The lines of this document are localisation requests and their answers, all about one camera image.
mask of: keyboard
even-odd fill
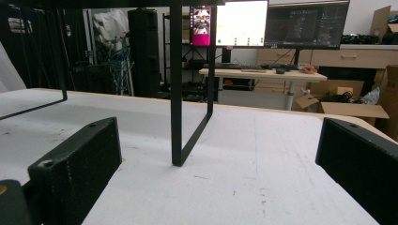
[[[203,68],[208,68],[208,64],[204,64]],[[223,69],[241,69],[241,64],[234,63],[216,63],[214,68],[223,68]]]
[[[259,65],[241,65],[242,72],[262,72],[266,73],[267,70],[260,67]]]
[[[203,68],[208,68],[208,64],[204,64]],[[242,72],[267,72],[266,69],[259,65],[241,65],[234,63],[216,63],[215,68],[240,69]]]

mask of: screw hole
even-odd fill
[[[7,191],[7,186],[0,185],[0,195],[4,194]]]
[[[45,160],[41,162],[41,165],[43,165],[43,167],[52,167],[54,162],[52,160]]]

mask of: white cloth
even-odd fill
[[[94,14],[93,23],[99,31],[97,40],[108,49],[113,48],[111,40],[123,38],[129,32],[129,20],[120,9]]]
[[[12,65],[0,42],[0,93],[26,89],[17,69]]]

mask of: white table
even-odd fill
[[[208,68],[199,70],[199,74],[208,75]],[[288,111],[292,109],[293,96],[296,82],[319,83],[328,78],[321,74],[307,74],[298,70],[286,71],[284,74],[277,74],[275,69],[269,69],[264,72],[242,72],[240,69],[215,69],[214,76],[219,78],[219,94],[218,102],[222,104],[223,78],[240,78],[240,79],[256,79],[256,80],[274,80],[288,81],[289,91],[287,92],[284,108]]]
[[[51,93],[17,91],[0,102],[30,104]],[[183,127],[195,128],[206,105],[183,107]],[[123,162],[84,224],[377,224],[314,163],[322,119],[310,113],[215,105],[178,168],[169,101],[69,92],[66,102],[0,121],[0,179],[24,184],[30,164],[109,116],[118,120]]]

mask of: monitor screen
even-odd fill
[[[268,0],[231,1],[217,6],[216,45],[264,48]],[[211,10],[191,7],[191,45],[208,46]]]
[[[349,1],[271,5],[266,48],[338,50]]]

